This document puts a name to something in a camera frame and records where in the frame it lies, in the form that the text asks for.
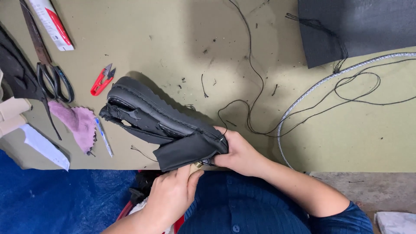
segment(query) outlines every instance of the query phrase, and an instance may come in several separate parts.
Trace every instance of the left hand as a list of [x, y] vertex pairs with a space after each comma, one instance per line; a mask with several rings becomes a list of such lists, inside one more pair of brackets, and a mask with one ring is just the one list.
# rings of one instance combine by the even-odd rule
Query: left hand
[[193, 202], [196, 185], [203, 170], [189, 176], [191, 166], [186, 165], [157, 177], [142, 212], [151, 217], [161, 231], [175, 223]]

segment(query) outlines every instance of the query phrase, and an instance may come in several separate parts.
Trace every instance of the right hand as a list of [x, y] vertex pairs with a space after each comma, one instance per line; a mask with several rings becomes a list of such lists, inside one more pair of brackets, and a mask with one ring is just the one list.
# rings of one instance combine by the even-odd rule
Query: right hand
[[269, 159], [261, 155], [238, 132], [214, 126], [228, 141], [228, 154], [214, 157], [214, 163], [219, 167], [227, 167], [245, 176], [260, 177], [264, 163]]

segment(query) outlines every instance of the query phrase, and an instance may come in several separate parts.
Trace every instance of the blue pen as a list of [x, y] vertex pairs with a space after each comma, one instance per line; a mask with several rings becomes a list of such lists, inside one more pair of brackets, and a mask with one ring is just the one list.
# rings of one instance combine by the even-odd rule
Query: blue pen
[[97, 128], [100, 131], [101, 136], [103, 137], [103, 140], [104, 140], [105, 146], [107, 147], [108, 153], [110, 154], [110, 156], [112, 158], [113, 157], [113, 152], [111, 151], [110, 145], [108, 144], [107, 137], [104, 134], [103, 127], [101, 126], [100, 120], [97, 117], [95, 117], [95, 123], [97, 124]]

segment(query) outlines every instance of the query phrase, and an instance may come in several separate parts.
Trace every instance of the concrete floor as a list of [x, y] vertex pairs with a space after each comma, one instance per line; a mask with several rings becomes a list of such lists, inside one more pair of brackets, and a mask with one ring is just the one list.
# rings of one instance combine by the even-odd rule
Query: concrete floor
[[416, 173], [311, 172], [333, 186], [374, 220], [375, 212], [416, 214]]
[[[111, 62], [117, 68], [114, 81], [125, 75], [141, 77], [170, 101], [193, 104], [210, 123], [220, 126], [223, 124], [217, 117], [218, 109], [235, 99], [252, 104], [261, 89], [259, 77], [244, 59], [248, 55], [247, 29], [227, 0], [52, 0], [52, 3], [75, 50], [58, 51], [39, 21], [38, 25], [52, 59], [72, 83], [75, 92], [72, 106], [85, 106], [98, 114], [109, 88], [97, 97], [91, 96], [89, 89], [101, 69]], [[284, 17], [287, 12], [297, 12], [296, 0], [252, 0], [238, 1], [238, 4], [253, 36], [253, 66], [265, 80], [263, 94], [252, 114], [254, 129], [263, 132], [274, 128], [284, 111], [308, 88], [330, 75], [332, 64], [307, 69], [299, 25]], [[37, 56], [18, 1], [0, 1], [0, 22], [35, 65]], [[349, 58], [344, 67], [391, 52], [414, 50]], [[392, 102], [414, 96], [413, 67], [411, 62], [405, 62], [377, 69], [383, 84], [367, 99]], [[201, 74], [204, 74], [209, 98], [204, 98]], [[316, 103], [335, 82], [329, 81], [314, 90], [296, 110]], [[372, 84], [371, 77], [364, 77], [343, 92], [355, 96]], [[276, 85], [276, 94], [272, 96]], [[339, 98], [330, 96], [320, 108], [288, 119], [283, 132], [311, 114], [340, 102]], [[114, 158], [109, 157], [100, 137], [93, 148], [97, 157], [83, 155], [69, 130], [54, 118], [63, 138], [58, 141], [42, 105], [32, 104], [34, 109], [25, 113], [29, 123], [65, 151], [71, 169], [158, 168], [156, 162], [130, 149], [134, 145], [153, 156], [157, 145], [148, 144], [105, 121], [102, 124]], [[382, 107], [357, 103], [337, 107], [282, 137], [283, 151], [291, 165], [300, 171], [415, 172], [413, 106], [414, 101]], [[246, 107], [240, 104], [231, 105], [221, 113], [224, 120], [237, 125], [230, 125], [230, 129], [239, 131], [265, 156], [282, 162], [274, 138], [248, 131], [246, 114]], [[0, 139], [0, 147], [23, 168], [57, 169], [23, 140], [23, 132], [16, 130]]]

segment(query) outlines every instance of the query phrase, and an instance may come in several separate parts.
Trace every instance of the sleeve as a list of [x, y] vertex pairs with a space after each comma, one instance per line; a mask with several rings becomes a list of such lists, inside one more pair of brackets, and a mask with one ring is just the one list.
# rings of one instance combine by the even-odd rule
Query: sleeve
[[312, 234], [373, 234], [367, 215], [353, 202], [343, 212], [329, 217], [309, 217]]

